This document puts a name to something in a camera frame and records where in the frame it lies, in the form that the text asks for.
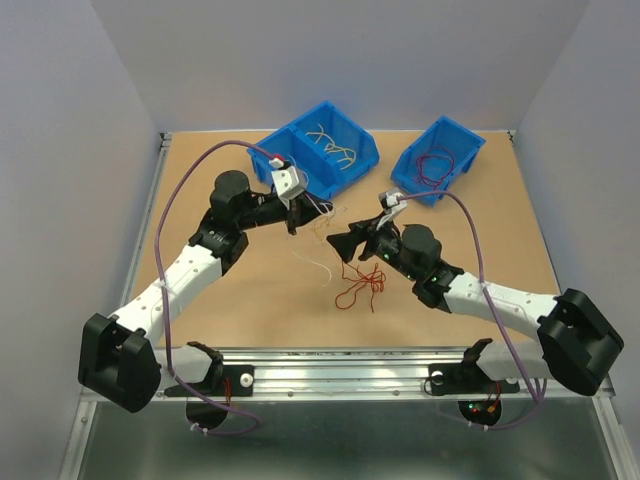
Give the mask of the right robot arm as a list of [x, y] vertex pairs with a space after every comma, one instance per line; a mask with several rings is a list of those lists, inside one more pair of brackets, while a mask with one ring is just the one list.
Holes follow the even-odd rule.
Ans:
[[620, 334], [584, 292], [537, 294], [481, 281], [441, 257], [430, 228], [369, 219], [331, 234], [328, 243], [346, 263], [375, 256], [412, 281], [425, 306], [493, 320], [528, 337], [515, 350], [528, 373], [592, 396], [624, 348]]

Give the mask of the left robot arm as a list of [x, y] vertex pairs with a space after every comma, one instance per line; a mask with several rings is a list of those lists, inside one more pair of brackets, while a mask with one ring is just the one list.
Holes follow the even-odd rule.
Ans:
[[230, 170], [214, 182], [210, 206], [178, 257], [157, 279], [110, 316], [95, 314], [82, 331], [81, 385], [135, 413], [157, 390], [182, 388], [205, 395], [222, 389], [223, 356], [190, 342], [172, 354], [156, 352], [169, 326], [208, 286], [221, 279], [248, 246], [247, 230], [282, 223], [289, 234], [320, 214], [304, 174], [287, 164], [271, 174], [269, 193], [251, 190]]

